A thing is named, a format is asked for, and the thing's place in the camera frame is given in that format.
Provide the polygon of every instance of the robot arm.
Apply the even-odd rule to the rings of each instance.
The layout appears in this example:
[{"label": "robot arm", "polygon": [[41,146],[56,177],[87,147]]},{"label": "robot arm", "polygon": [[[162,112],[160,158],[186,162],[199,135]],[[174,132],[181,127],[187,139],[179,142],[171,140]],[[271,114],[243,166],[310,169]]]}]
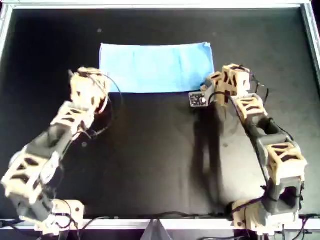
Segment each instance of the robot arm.
[{"label": "robot arm", "polygon": [[70,85],[72,101],[64,102],[48,129],[12,157],[1,180],[19,217],[47,228],[56,221],[56,204],[44,191],[45,185],[71,143],[91,127],[95,114],[104,110],[110,90],[108,78],[94,68],[71,72]]},{"label": "robot arm", "polygon": [[231,100],[266,181],[261,198],[233,203],[234,226],[256,231],[259,235],[273,235],[277,227],[299,217],[307,161],[293,138],[268,116],[262,99],[255,93],[248,93],[250,88],[250,70],[231,64],[224,66],[222,72],[210,75],[200,93],[190,93],[190,103],[192,107],[202,107],[192,100],[193,94],[201,95],[203,99],[198,103],[204,107],[211,104],[212,97],[224,107]]}]

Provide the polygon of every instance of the blue cloth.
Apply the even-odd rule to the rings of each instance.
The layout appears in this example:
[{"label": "blue cloth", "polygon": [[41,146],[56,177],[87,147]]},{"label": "blue cloth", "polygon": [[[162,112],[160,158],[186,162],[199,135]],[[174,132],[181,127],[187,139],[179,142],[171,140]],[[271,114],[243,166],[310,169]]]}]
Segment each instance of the blue cloth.
[{"label": "blue cloth", "polygon": [[[210,43],[138,46],[101,44],[100,70],[123,93],[189,92],[214,72]],[[112,84],[111,92],[118,92]]]}]

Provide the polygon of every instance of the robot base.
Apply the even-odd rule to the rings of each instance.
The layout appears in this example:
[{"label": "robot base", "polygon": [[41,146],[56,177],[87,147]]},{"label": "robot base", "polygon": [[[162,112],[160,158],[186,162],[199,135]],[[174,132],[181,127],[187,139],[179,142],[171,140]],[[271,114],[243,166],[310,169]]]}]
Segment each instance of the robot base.
[{"label": "robot base", "polygon": [[[85,206],[80,201],[54,199],[52,203],[54,208],[52,214],[45,221],[47,224],[36,223],[35,231],[42,232],[44,235],[53,234],[57,236],[60,232],[77,230],[83,227]],[[68,216],[56,216],[55,214],[70,214],[77,223],[77,227]]]}]

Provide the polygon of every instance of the black tabletop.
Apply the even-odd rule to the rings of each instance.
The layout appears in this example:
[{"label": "black tabletop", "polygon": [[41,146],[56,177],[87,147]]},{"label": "black tabletop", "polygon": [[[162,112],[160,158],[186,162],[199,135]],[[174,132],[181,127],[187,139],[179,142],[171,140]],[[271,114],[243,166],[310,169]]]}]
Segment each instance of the black tabletop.
[{"label": "black tabletop", "polygon": [[[309,163],[303,211],[318,212],[320,101],[298,9],[15,10],[0,68],[0,176],[69,99],[68,69],[99,66],[101,43],[199,42],[211,43],[217,71],[243,64],[270,88],[267,111]],[[119,96],[111,101],[120,109]],[[187,93],[124,94],[110,129],[82,136],[65,156],[57,197],[82,201],[86,217],[204,214],[259,197],[259,165],[234,120],[228,115],[223,132],[214,109],[190,110]],[[0,202],[0,218],[16,216],[3,188]]]}]

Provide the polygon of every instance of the metal frame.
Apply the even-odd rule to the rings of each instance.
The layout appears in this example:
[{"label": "metal frame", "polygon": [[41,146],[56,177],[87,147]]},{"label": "metal frame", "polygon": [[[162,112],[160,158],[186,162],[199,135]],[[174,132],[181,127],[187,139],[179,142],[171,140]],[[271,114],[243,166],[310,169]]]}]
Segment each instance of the metal frame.
[{"label": "metal frame", "polygon": [[[91,219],[85,219],[83,225],[87,224]],[[236,230],[232,221],[226,219],[160,219],[166,230]],[[97,219],[93,221],[86,230],[145,230],[150,219]],[[285,230],[300,230],[302,228],[302,220],[299,219],[295,223],[285,225]],[[35,226],[30,222],[21,222],[16,225],[21,230],[33,230]],[[0,230],[9,230],[11,227],[6,226]],[[305,230],[319,231],[320,219],[309,219],[304,226]]]},{"label": "metal frame", "polygon": [[[0,15],[0,61],[5,47],[13,10],[21,9],[272,9],[301,8],[307,37],[314,61],[317,83],[320,84],[320,38],[314,12],[309,0],[3,0]],[[149,219],[100,219],[87,229],[95,230],[144,230]],[[235,230],[233,223],[226,219],[161,219],[167,230]],[[19,229],[31,230],[34,225],[22,222]],[[286,230],[299,230],[302,221],[285,225]],[[310,219],[306,230],[320,230],[320,219]]]}]

